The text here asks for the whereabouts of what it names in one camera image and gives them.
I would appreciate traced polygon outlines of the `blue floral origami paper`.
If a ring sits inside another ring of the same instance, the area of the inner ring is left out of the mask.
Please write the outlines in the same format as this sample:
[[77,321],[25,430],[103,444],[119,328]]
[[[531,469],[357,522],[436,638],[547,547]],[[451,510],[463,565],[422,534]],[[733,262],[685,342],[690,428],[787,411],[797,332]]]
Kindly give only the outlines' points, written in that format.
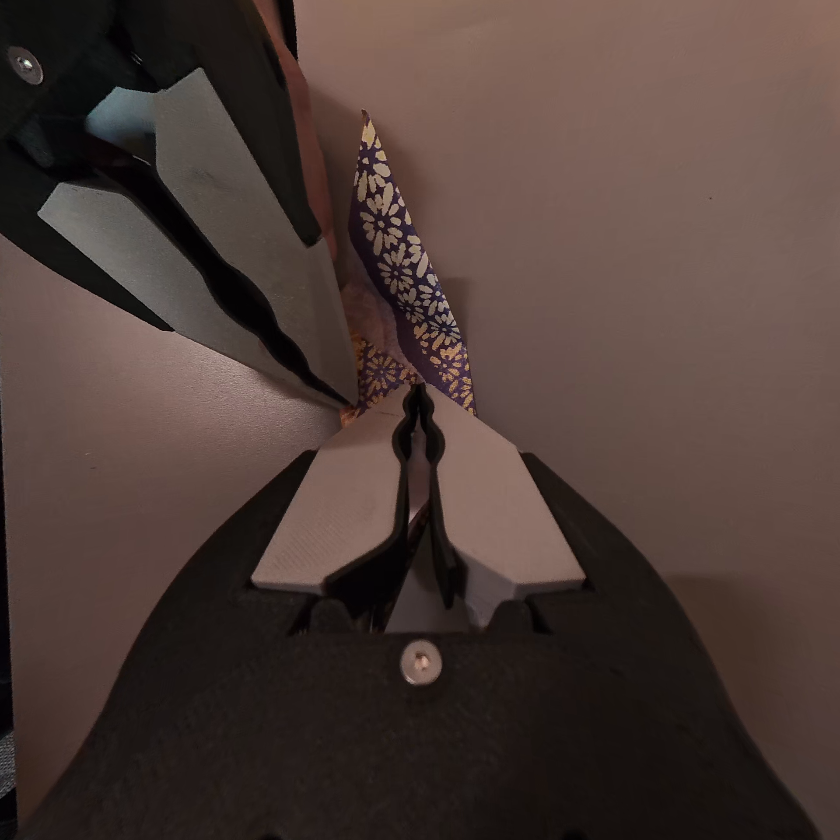
[[403,385],[419,382],[476,414],[466,341],[396,184],[371,115],[362,111],[341,298],[359,399],[342,427]]

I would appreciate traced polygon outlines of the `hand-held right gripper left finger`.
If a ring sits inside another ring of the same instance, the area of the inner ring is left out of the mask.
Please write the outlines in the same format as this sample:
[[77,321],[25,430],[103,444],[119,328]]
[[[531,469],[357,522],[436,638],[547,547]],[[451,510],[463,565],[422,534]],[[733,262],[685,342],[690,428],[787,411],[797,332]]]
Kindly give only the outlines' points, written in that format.
[[408,461],[418,385],[404,385],[315,455],[251,576],[261,590],[383,610],[410,562]]

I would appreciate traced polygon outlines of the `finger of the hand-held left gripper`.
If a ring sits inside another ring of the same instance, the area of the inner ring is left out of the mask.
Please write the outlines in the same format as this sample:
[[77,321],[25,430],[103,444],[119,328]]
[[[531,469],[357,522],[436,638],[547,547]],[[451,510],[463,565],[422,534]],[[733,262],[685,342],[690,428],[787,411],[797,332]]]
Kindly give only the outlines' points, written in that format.
[[[152,310],[176,333],[242,365],[337,405],[284,369],[263,343],[215,302],[198,268],[128,197],[92,185],[61,183],[37,216]],[[347,402],[354,399],[354,352],[325,243],[305,247],[278,206],[224,198],[200,209],[211,243],[266,296],[283,333],[312,373]]]
[[306,246],[203,69],[154,94],[155,166],[218,254],[265,294],[311,371],[349,403],[355,356],[327,243]]

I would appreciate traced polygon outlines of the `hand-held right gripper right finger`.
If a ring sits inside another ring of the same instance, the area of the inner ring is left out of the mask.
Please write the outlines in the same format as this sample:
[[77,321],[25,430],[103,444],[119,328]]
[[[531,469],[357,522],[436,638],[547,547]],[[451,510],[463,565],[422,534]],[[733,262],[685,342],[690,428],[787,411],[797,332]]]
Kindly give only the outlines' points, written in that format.
[[503,602],[580,590],[585,573],[517,447],[437,388],[426,385],[426,394],[443,435],[436,478],[445,537],[471,623],[488,626]]

